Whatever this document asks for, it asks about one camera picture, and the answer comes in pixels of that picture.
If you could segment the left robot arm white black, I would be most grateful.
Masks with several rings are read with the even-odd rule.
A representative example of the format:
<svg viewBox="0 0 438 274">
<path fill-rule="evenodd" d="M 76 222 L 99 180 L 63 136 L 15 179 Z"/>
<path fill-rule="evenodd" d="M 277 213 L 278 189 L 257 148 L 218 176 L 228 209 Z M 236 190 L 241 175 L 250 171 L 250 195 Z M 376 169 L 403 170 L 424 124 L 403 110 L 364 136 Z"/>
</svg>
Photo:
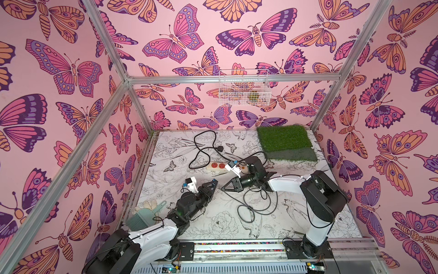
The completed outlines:
<svg viewBox="0 0 438 274">
<path fill-rule="evenodd" d="M 83 274 L 130 274 L 144 265 L 159 259 L 179 256 L 179 240 L 195 219 L 205 210 L 216 191 L 218 181 L 202 184 L 197 193 L 182 194 L 164 219 L 139 231 L 116 230 L 104 242 L 82 269 Z"/>
</svg>

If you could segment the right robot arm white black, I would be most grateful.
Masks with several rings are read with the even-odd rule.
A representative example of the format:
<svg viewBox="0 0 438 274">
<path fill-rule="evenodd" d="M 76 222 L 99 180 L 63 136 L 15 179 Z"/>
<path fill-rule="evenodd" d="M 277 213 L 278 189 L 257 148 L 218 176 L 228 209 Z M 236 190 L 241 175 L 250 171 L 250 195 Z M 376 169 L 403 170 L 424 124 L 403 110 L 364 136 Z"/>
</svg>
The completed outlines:
<svg viewBox="0 0 438 274">
<path fill-rule="evenodd" d="M 310 175 L 276 175 L 266 171 L 256 156 L 246 159 L 244 174 L 241 174 L 237 161 L 219 164 L 219 167 L 236 175 L 221 188 L 223 192 L 242 192 L 245 188 L 257 187 L 266 192 L 290 192 L 304 196 L 306 210 L 312 214 L 308 214 L 310 228 L 302 238 L 300 250 L 308 258 L 315 258 L 321 253 L 336 217 L 348 202 L 345 192 L 321 170 Z"/>
</svg>

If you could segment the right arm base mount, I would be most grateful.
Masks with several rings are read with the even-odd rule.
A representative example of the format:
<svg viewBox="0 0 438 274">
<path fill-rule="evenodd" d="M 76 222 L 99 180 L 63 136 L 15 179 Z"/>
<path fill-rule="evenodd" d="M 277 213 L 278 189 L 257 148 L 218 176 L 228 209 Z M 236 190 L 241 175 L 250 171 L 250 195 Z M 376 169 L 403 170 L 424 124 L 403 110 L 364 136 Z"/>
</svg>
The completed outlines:
<svg viewBox="0 0 438 274">
<path fill-rule="evenodd" d="M 327 241 L 319 247 L 308 241 L 286 238 L 282 242 L 288 259 L 333 259 L 333 252 Z"/>
</svg>

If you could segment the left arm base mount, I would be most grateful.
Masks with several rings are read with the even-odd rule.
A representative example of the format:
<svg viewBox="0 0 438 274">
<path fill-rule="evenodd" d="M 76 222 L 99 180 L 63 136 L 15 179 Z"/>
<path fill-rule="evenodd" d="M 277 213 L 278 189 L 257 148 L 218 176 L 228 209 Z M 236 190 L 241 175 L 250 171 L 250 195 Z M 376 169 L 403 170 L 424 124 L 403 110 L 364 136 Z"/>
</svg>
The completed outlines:
<svg viewBox="0 0 438 274">
<path fill-rule="evenodd" d="M 170 251 L 164 257 L 166 261 L 193 261 L 195 255 L 194 242 L 181 242 L 178 239 L 170 241 Z"/>
</svg>

